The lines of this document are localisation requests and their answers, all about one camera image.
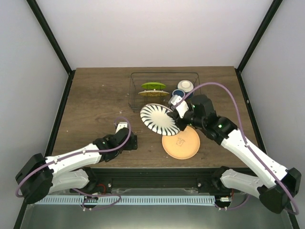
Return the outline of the orange round plate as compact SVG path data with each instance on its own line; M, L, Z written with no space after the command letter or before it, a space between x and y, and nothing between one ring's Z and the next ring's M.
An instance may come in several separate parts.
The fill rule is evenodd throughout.
M165 152L179 160L193 157L200 148L200 138L194 128L187 126L184 131L180 131L173 136L163 136L162 145Z

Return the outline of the dark blue mug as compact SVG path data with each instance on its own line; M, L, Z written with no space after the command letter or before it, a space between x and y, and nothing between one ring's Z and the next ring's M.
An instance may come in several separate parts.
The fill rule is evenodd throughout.
M172 92L172 96L180 96L182 98L185 97L185 91L181 90L181 89L175 89L173 92Z

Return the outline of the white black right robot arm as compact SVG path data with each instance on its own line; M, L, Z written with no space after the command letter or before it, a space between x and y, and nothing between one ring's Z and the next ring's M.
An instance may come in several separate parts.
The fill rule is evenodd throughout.
M187 103L173 96L169 116L184 130L188 125L199 129L207 138L227 149L245 163L254 176L222 167L220 175L212 179L212 188L223 192L237 189L254 196L271 212L279 214L298 193L301 173L277 163L242 135L242 131L227 117L217 115L212 101L206 95L196 95Z

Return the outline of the white blue striped plate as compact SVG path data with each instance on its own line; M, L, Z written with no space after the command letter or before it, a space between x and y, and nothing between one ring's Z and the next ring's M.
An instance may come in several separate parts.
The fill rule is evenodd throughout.
M168 115L172 110L161 104L146 104L140 110L144 125L159 135L173 136L180 132L175 121Z

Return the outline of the white and teal bowl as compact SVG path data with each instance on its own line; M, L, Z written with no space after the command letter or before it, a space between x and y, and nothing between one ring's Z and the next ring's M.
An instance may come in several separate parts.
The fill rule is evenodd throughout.
M189 93L193 90L194 86L193 83L189 80L182 80L178 83L177 88L179 90L184 91L185 93Z

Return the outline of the grey wire dish rack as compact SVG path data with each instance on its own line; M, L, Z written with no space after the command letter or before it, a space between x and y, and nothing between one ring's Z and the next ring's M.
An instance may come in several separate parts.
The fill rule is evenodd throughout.
M167 105L178 83L188 80L193 86L200 83L196 72L133 72L130 76L129 107L139 111L150 103Z

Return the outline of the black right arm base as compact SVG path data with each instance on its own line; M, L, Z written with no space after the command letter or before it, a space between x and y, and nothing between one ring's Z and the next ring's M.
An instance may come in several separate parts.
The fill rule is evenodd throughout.
M219 168L212 168L209 172L204 172L196 179L198 192L214 194L231 194L234 189L227 188L221 182L220 178L223 173L229 170L229 167L221 166Z

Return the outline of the woven yellow round placemat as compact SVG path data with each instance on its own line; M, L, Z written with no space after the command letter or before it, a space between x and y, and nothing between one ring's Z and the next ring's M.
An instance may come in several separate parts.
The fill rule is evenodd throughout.
M138 92L139 95L142 95L144 97L164 97L169 95L168 92L160 91L160 90L144 90L141 92Z

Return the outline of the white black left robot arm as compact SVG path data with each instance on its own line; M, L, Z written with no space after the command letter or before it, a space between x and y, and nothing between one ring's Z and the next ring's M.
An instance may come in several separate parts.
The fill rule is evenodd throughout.
M97 138L83 148L62 155L35 154L15 176L18 184L15 195L27 204L34 204L66 189L94 193L98 178L89 166L109 162L123 151L137 148L137 135L123 127L113 135Z

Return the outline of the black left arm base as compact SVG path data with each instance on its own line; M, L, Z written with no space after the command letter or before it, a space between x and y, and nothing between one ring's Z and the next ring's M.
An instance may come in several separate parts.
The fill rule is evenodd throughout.
M70 189L70 192L83 192L86 194L110 194L112 190L112 183L111 182L98 182L95 186L92 187L84 187L84 188L77 188L74 190L73 188Z

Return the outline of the lime green plate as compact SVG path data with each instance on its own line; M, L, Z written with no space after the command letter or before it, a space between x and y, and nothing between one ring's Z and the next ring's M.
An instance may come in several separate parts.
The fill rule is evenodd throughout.
M141 85L141 88L145 90L162 90L166 88L166 85L160 82L146 82Z

